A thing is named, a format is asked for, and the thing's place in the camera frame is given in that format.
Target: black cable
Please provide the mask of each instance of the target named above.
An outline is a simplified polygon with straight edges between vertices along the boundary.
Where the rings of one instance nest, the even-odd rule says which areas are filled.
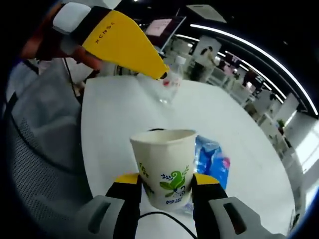
[[[65,66],[66,66],[66,70],[68,71],[68,74],[69,74],[69,80],[70,80],[70,83],[71,83],[71,86],[72,86],[73,94],[74,94],[75,98],[77,98],[76,94],[75,94],[75,90],[74,90],[74,85],[73,85],[73,80],[72,80],[72,76],[71,76],[71,71],[70,71],[69,65],[68,65],[65,57],[63,57],[63,60],[64,60]]]
[[[140,219],[143,218],[143,217],[146,217],[148,215],[152,215],[152,214],[162,214],[162,215],[165,215],[169,218],[171,218],[172,220],[174,220],[175,222],[177,222],[182,228],[184,228],[191,236],[192,238],[194,239],[197,239],[197,236],[190,230],[188,229],[187,226],[185,226],[183,223],[181,223],[179,220],[177,220],[175,217],[171,216],[170,214],[168,213],[164,213],[164,212],[150,212],[150,213],[145,213],[143,215],[140,216]]]
[[[39,152],[36,148],[34,148],[29,142],[28,140],[24,137],[24,135],[21,133],[18,125],[16,124],[14,118],[13,118],[13,115],[11,112],[9,112],[10,114],[10,117],[11,117],[11,121],[13,123],[13,126],[15,128],[15,130],[17,131],[17,133],[19,134],[20,138],[22,139],[22,141],[26,144],[26,146],[35,154],[37,155],[38,157],[40,157],[41,159],[43,159],[47,164],[65,172],[65,173],[68,173],[68,174],[73,174],[73,175],[79,175],[79,174],[83,174],[84,171],[80,171],[80,172],[75,172],[75,171],[72,171],[71,169],[63,166],[63,165],[60,165],[58,163],[55,163],[53,160],[51,160],[50,158],[48,158],[46,155],[44,155],[43,153]]]

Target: white table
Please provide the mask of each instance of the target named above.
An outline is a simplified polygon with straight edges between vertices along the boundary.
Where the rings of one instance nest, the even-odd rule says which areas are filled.
[[[87,81],[81,131],[93,196],[105,195],[117,176],[138,171],[131,135],[152,128],[194,129],[220,142],[229,156],[228,196],[236,196],[257,212],[270,232],[287,234],[295,207],[293,194],[280,159],[257,124],[218,87],[183,81],[172,106],[166,106],[152,92],[158,83],[131,76]],[[143,195],[141,213],[149,211],[157,210]],[[192,219],[177,218],[195,232]],[[165,216],[142,220],[137,238],[149,238],[150,234],[159,239],[172,237],[172,228],[178,238],[190,238]]]

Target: white paper cup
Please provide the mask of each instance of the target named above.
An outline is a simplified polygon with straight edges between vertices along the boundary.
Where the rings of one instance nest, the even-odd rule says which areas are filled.
[[[190,198],[195,138],[193,130],[158,130],[130,138],[150,203],[171,211]]]

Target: ceiling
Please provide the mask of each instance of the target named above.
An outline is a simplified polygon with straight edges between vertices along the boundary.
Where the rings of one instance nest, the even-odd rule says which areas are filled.
[[[188,4],[208,4],[227,23],[206,20],[187,8]],[[295,76],[319,111],[319,21],[314,3],[274,5],[269,1],[247,0],[122,0],[116,9],[139,22],[177,13],[186,16],[177,33],[194,38],[201,35],[217,38],[222,43],[220,51],[227,50],[253,65],[285,95],[293,93],[302,102],[299,111],[318,118],[296,83],[269,58],[230,37],[190,27],[190,24],[198,24],[217,28],[257,45]]]

